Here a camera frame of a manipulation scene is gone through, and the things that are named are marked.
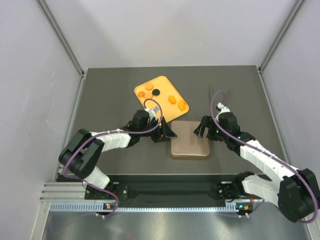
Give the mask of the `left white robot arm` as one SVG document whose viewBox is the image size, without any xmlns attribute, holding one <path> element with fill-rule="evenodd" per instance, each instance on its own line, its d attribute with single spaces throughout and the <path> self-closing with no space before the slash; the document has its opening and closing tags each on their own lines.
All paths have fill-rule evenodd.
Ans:
<svg viewBox="0 0 320 240">
<path fill-rule="evenodd" d="M 78 130 L 60 153 L 59 163 L 79 179 L 95 186 L 102 198 L 109 198 L 114 187 L 109 183 L 110 178 L 96 166 L 101 153 L 132 147 L 141 137 L 150 137 L 154 143 L 176 138 L 165 118 L 157 118 L 159 111 L 158 107 L 137 110 L 127 125 L 113 131 Z"/>
</svg>

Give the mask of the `gold tin lid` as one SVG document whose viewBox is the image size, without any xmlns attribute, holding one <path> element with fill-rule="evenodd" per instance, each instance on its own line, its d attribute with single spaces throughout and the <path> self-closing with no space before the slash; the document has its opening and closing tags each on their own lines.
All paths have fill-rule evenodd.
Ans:
<svg viewBox="0 0 320 240">
<path fill-rule="evenodd" d="M 200 138 L 194 130 L 200 125 L 199 121 L 174 120 L 171 129 L 177 137 L 171 139 L 171 155 L 203 155 L 210 154 L 210 144 L 207 138 Z"/>
</svg>

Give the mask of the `metal tongs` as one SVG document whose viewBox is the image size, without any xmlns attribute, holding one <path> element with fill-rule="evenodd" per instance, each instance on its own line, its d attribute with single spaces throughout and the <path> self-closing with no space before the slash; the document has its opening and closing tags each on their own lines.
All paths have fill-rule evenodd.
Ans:
<svg viewBox="0 0 320 240">
<path fill-rule="evenodd" d="M 230 88 L 225 88 L 223 90 L 215 90 L 211 85 L 208 85 L 208 99 L 209 103 L 211 103 L 213 97 L 216 95 L 218 92 L 217 96 L 214 98 L 215 103 L 222 103 L 226 105 L 226 103 L 229 100 L 229 95 L 231 94 L 231 89 Z"/>
</svg>

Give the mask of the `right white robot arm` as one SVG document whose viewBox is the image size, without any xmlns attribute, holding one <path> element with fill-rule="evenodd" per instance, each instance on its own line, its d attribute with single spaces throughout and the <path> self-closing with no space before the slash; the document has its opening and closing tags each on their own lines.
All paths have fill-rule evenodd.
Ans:
<svg viewBox="0 0 320 240">
<path fill-rule="evenodd" d="M 261 170 L 268 179 L 246 171 L 231 181 L 226 198 L 255 195 L 273 205 L 291 222 L 312 223 L 320 208 L 320 189 L 315 174 L 308 168 L 300 170 L 280 160 L 264 148 L 251 134 L 241 131 L 232 112 L 217 117 L 203 116 L 194 134 L 203 137 L 205 130 L 211 141 L 224 142 L 229 150 Z"/>
</svg>

